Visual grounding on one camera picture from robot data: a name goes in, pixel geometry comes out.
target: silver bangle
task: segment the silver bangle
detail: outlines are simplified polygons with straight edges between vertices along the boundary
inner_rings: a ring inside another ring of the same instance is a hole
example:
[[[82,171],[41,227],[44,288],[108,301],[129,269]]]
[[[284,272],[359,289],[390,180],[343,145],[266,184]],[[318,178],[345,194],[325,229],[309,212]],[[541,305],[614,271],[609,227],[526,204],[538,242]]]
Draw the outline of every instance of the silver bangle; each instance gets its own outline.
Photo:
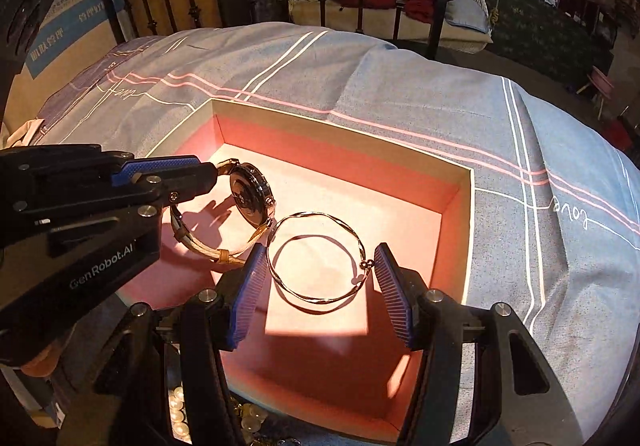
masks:
[[[271,242],[273,242],[273,239],[275,238],[275,235],[278,232],[278,229],[280,228],[280,226],[285,220],[303,219],[305,217],[327,217],[328,219],[331,219],[335,223],[337,223],[341,228],[351,233],[358,241],[358,249],[360,251],[360,268],[364,271],[364,277],[356,285],[354,285],[353,288],[351,288],[348,293],[343,294],[342,296],[338,296],[337,298],[314,298],[313,296],[305,296],[303,294],[298,294],[297,292],[292,291],[292,289],[290,289],[284,284],[284,282],[282,281],[282,278],[280,278],[276,270],[273,268],[273,264],[271,263],[271,258],[269,257],[269,247],[271,245]],[[267,248],[267,252],[266,252],[267,264],[269,266],[269,271],[271,272],[271,277],[273,278],[273,281],[281,289],[295,296],[299,300],[306,301],[308,303],[313,303],[315,305],[327,305],[327,304],[334,303],[340,300],[344,300],[345,298],[354,296],[362,288],[364,283],[367,281],[367,278],[369,277],[369,274],[371,273],[371,269],[373,267],[373,260],[371,259],[367,260],[367,256],[364,250],[364,245],[362,244],[362,241],[360,240],[356,232],[353,229],[351,229],[350,226],[348,226],[342,220],[337,219],[336,217],[332,215],[328,215],[326,213],[318,213],[317,211],[302,211],[300,213],[294,213],[293,215],[289,215],[288,217],[284,217],[283,219],[278,221],[278,223],[276,223],[276,225],[273,227],[273,229],[269,233],[269,236],[267,237],[266,248]]]

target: pink stool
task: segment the pink stool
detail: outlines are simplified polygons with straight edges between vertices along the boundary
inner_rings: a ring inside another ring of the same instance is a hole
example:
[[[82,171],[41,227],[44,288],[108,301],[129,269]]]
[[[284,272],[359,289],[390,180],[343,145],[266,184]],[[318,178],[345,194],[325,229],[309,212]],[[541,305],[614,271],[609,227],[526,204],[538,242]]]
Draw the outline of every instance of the pink stool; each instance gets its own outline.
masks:
[[[584,90],[589,88],[591,85],[596,87],[596,96],[595,96],[595,104],[598,104],[598,99],[600,100],[600,108],[598,109],[598,121],[602,116],[602,107],[604,106],[605,100],[611,100],[611,93],[613,92],[613,83],[607,79],[601,71],[599,71],[595,66],[591,67],[591,74],[587,76],[589,82],[585,84],[580,90],[576,93],[580,95]]]

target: pearl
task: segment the pearl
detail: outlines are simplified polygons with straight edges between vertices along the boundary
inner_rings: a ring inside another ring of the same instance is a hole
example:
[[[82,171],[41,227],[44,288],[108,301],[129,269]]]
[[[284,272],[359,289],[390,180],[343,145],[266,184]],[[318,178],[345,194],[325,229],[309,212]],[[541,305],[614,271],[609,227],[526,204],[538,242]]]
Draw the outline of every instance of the pearl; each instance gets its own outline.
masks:
[[[257,404],[252,404],[249,407],[249,415],[251,417],[255,417],[260,422],[264,422],[264,420],[269,416],[269,412],[264,408],[260,408]]]
[[[262,425],[262,423],[255,417],[251,417],[250,415],[248,415],[247,417],[242,417],[241,425],[242,429],[247,430],[251,433],[256,433],[257,431],[260,431],[260,426]]]
[[[169,409],[170,410],[181,410],[183,407],[182,401],[177,399],[175,396],[169,396]]]
[[[179,386],[174,390],[174,397],[175,399],[178,399],[184,402],[184,390],[181,386]]]
[[[183,422],[174,422],[174,432],[179,437],[186,437],[189,434],[189,427]]]
[[[254,441],[254,434],[247,430],[242,430],[242,438],[244,439],[244,442],[251,444]]]
[[[170,408],[169,416],[171,417],[172,422],[184,421],[184,414],[180,410],[174,410],[173,408]]]

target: watch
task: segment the watch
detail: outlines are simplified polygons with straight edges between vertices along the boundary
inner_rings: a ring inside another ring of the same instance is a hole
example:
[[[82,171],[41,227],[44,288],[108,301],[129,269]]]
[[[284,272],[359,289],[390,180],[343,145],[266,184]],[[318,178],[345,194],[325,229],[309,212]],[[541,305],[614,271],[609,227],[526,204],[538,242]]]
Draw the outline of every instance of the watch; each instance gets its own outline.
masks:
[[[264,235],[274,223],[276,200],[271,187],[260,173],[260,170],[248,162],[240,163],[238,159],[227,159],[216,164],[218,176],[229,175],[231,194],[236,207],[244,219],[255,231],[247,243],[239,249],[213,249],[197,239],[182,221],[182,214],[178,207],[171,206],[171,225],[175,239],[186,248],[197,252],[217,263],[231,263],[244,265],[244,260],[238,258]]]

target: cardboard box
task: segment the cardboard box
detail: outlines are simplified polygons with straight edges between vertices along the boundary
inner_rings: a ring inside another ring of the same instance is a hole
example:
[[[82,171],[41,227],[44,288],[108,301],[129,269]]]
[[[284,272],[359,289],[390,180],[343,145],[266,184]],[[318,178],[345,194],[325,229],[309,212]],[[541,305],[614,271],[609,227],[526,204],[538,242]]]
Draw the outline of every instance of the cardboard box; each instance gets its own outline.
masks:
[[[402,267],[464,301],[473,170],[355,130],[218,99],[153,153],[176,154],[251,162],[270,182],[277,219],[297,211],[332,214],[358,233],[367,257],[386,241]],[[226,177],[180,209],[211,247],[238,247],[253,232]],[[161,260],[123,288],[128,302],[181,304],[220,276],[220,266],[175,242],[167,213],[163,222]],[[335,297],[362,273],[353,236],[319,217],[285,222],[270,256],[284,282],[307,295]],[[373,274],[355,297],[332,305],[300,302],[269,278],[247,339],[223,354],[233,391],[272,411],[377,442],[396,441],[419,362],[420,353],[396,338]]]

